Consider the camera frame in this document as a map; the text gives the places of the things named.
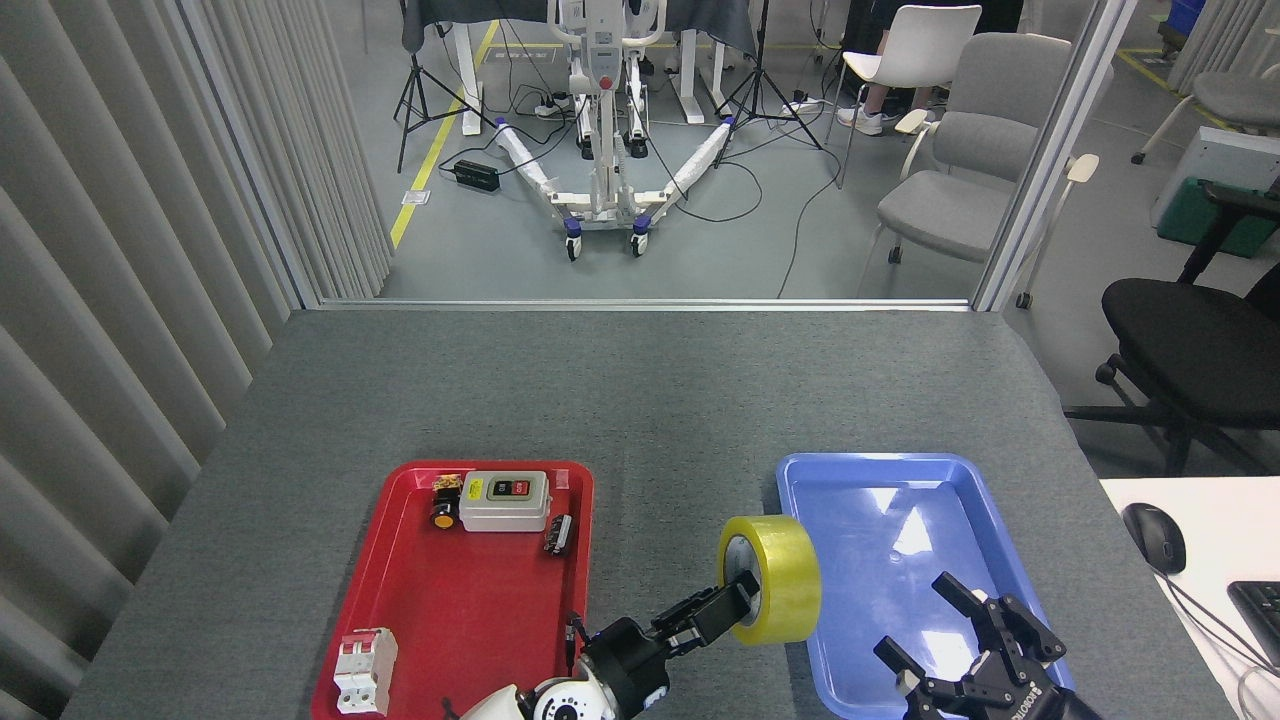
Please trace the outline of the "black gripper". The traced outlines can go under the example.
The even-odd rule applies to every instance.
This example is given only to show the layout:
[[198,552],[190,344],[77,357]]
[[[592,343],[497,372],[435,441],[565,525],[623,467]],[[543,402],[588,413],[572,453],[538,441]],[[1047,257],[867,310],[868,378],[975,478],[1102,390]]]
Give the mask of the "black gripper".
[[[876,657],[896,673],[908,702],[905,719],[1100,719],[1074,691],[1055,685],[1044,669],[1065,644],[1015,594],[989,597],[942,571],[933,591],[972,621],[978,642],[969,671],[955,682],[928,676],[896,641],[884,635]],[[1001,664],[983,664],[988,656]],[[1009,674],[1028,674],[1015,683]]]
[[678,601],[652,620],[650,633],[621,618],[590,635],[580,655],[608,689],[620,717],[635,717],[655,693],[669,689],[666,661],[707,647],[751,616],[762,585],[741,571],[726,585],[709,587]]

